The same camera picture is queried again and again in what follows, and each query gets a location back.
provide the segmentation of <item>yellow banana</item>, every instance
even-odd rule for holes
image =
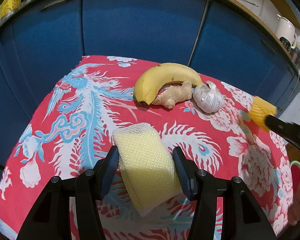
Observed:
[[[155,100],[160,88],[165,84],[181,84],[190,81],[193,86],[203,82],[199,74],[192,68],[177,64],[163,63],[144,72],[134,86],[134,97],[143,106]]]

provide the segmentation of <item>ginger root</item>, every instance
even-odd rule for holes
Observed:
[[[164,92],[157,95],[152,104],[172,109],[176,103],[191,99],[191,88],[192,84],[190,81],[184,81],[181,87],[170,86]]]

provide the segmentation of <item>tablecloth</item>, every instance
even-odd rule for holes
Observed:
[[[292,178],[280,136],[261,130],[247,115],[252,96],[229,84],[214,82],[225,105],[205,114],[193,100],[162,106],[140,106],[133,99],[138,77],[158,63],[125,57],[86,56],[39,105],[9,159],[0,182],[0,231],[17,233],[31,206],[49,181],[78,176],[104,158],[118,127],[148,122],[172,151],[215,177],[240,176],[278,233],[287,223]],[[134,209],[118,169],[110,193],[98,201],[107,239],[186,239],[195,209],[183,194],[154,208],[144,218]],[[215,239],[220,239],[222,201],[218,200]],[[74,199],[70,200],[73,240],[79,240]]]

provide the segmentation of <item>garlic bulb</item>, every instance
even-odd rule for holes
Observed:
[[[217,112],[225,104],[225,99],[216,85],[211,81],[195,88],[193,99],[205,113]]]

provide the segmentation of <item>bubble wrap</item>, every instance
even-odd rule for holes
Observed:
[[[149,123],[116,129],[113,138],[123,182],[142,217],[182,192],[172,156]]]

